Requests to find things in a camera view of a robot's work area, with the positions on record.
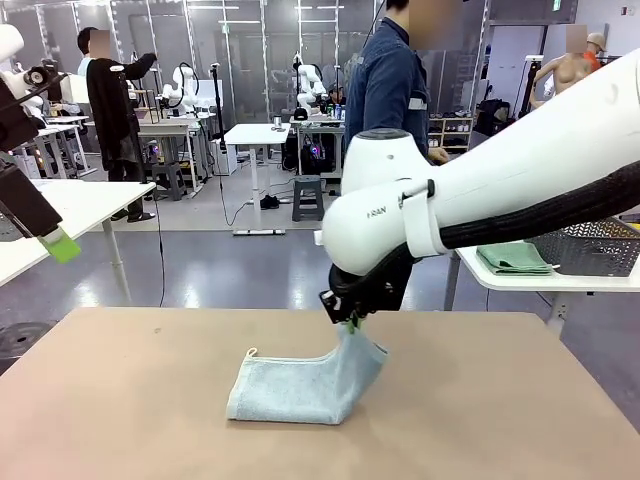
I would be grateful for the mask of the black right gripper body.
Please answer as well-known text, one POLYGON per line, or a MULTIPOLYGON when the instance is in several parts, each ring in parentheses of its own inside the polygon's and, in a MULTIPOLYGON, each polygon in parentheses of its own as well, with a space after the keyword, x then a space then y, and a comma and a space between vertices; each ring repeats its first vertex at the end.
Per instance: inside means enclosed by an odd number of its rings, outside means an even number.
POLYGON ((379 311, 398 310, 398 287, 390 280, 384 280, 360 287, 351 294, 351 302, 366 302, 374 308, 374 313, 379 311))

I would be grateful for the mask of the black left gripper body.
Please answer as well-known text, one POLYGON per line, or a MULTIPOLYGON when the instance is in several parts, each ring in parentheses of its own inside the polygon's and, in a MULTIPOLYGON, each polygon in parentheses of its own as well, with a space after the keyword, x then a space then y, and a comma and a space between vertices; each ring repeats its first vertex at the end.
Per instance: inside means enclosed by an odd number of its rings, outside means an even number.
POLYGON ((31 87, 27 74, 1 75, 2 151, 10 151, 38 134, 38 129, 22 105, 31 87))

